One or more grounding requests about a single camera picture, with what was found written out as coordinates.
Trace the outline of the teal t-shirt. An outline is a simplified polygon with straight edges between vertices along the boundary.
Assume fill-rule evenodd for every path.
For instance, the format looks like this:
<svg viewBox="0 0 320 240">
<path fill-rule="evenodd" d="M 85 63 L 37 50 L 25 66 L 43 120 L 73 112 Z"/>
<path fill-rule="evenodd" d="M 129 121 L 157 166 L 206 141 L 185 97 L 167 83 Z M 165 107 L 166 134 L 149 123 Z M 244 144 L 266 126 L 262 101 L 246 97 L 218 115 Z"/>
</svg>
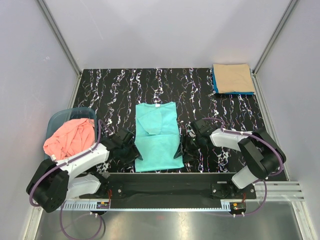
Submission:
<svg viewBox="0 0 320 240">
<path fill-rule="evenodd" d="M 134 144 L 140 153 L 134 163 L 136 172 L 182 168 L 182 157 L 174 158 L 180 146 L 176 103 L 136 105 Z"/>
</svg>

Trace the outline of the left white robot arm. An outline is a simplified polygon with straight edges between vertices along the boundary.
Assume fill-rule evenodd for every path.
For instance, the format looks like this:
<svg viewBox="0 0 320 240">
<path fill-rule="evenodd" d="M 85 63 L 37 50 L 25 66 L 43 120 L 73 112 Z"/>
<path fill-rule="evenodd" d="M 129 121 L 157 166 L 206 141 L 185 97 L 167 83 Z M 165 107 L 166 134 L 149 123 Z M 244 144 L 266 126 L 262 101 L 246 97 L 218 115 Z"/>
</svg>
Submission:
<svg viewBox="0 0 320 240">
<path fill-rule="evenodd" d="M 103 198 L 111 189 L 107 178 L 94 168 L 110 159 L 131 164 L 138 157 L 135 135 L 121 129 L 72 157 L 60 161 L 43 160 L 27 185 L 26 193 L 31 204 L 42 207 L 47 213 L 57 210 L 69 199 L 86 195 Z"/>
</svg>

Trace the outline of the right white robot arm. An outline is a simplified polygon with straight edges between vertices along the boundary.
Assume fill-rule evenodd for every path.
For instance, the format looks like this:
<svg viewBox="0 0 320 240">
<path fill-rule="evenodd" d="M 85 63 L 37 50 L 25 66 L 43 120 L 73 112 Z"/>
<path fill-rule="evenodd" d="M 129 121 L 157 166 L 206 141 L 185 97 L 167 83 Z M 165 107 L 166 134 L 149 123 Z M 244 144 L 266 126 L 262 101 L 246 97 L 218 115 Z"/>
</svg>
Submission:
<svg viewBox="0 0 320 240">
<path fill-rule="evenodd" d="M 182 157 L 184 163 L 195 161 L 198 150 L 209 144 L 241 152 L 245 160 L 245 167 L 227 185 L 228 195 L 235 199 L 244 194 L 248 185 L 280 174 L 287 160 L 265 128 L 254 131 L 228 130 L 222 119 L 214 117 L 193 121 L 190 130 L 181 134 L 173 158 Z"/>
</svg>

